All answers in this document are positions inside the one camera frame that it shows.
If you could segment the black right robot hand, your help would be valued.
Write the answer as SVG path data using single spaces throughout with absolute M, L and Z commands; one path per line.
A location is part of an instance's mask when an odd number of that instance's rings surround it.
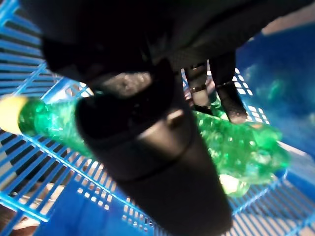
M 219 235 L 231 209 L 184 99 L 181 69 L 210 68 L 231 123 L 246 119 L 236 49 L 310 0 L 22 0 L 51 71 L 94 96 L 79 133 L 118 186 L 175 236 Z

